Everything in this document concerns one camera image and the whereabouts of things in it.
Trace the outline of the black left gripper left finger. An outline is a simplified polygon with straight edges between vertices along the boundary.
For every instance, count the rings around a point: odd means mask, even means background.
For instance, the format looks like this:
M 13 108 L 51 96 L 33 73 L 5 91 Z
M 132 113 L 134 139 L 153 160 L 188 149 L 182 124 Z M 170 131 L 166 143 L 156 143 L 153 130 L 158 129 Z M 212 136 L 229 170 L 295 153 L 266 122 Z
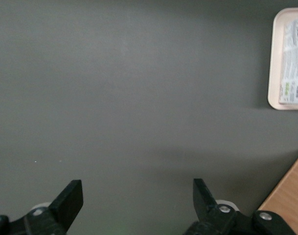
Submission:
M 50 203 L 41 203 L 11 222 L 11 235 L 66 235 L 83 206 L 81 180 L 72 180 Z

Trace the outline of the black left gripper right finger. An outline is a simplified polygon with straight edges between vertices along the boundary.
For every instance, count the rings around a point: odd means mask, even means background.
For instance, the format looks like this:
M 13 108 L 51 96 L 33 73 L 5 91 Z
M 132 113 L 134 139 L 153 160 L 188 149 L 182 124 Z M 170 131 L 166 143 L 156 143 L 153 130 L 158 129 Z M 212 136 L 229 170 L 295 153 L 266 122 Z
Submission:
M 227 204 L 218 204 L 203 179 L 193 180 L 193 205 L 198 217 L 185 235 L 252 235 L 251 218 Z

